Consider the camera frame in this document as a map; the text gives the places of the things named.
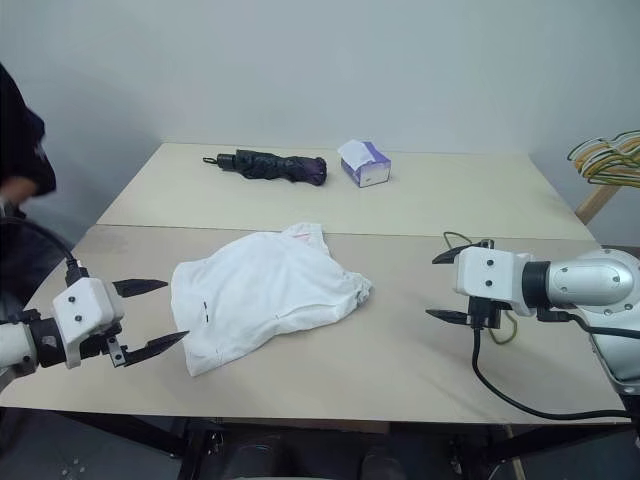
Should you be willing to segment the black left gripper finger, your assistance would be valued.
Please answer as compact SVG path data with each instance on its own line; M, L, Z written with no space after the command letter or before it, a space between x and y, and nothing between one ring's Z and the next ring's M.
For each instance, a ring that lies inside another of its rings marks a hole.
M180 342L188 333L189 331L171 333L148 341L144 347L138 350L132 352L123 350L124 366L129 367L164 353Z
M155 279L126 279L113 282L116 292L122 298L143 295L167 285L167 282Z

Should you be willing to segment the bare person hand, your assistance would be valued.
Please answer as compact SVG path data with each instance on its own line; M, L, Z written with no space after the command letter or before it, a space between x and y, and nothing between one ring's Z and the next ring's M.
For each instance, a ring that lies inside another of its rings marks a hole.
M1 183L1 197L12 205L20 205L38 192L38 185L25 177L10 177Z

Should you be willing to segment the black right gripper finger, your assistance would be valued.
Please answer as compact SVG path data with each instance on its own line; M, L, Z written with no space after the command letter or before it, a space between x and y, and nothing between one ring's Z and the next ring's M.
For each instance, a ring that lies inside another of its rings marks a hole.
M454 325L469 325L469 316L465 312L453 310L427 309L426 314Z
M451 248L439 255L437 255L433 260L433 264L453 264L455 258L463 251L467 249L467 246L457 246Z

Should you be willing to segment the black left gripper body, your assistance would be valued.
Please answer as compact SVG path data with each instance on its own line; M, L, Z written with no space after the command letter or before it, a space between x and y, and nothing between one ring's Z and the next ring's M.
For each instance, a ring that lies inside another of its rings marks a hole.
M100 355L108 355L114 367L127 365L127 346L121 346L117 335L122 332L119 322L116 322L104 332L89 336L80 344L81 359L85 360Z

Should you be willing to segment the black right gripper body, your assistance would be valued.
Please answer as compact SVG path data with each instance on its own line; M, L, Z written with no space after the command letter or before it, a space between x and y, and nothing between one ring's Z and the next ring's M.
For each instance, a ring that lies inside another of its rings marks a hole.
M468 303L470 326L474 329L498 329L503 305L499 301L472 296Z

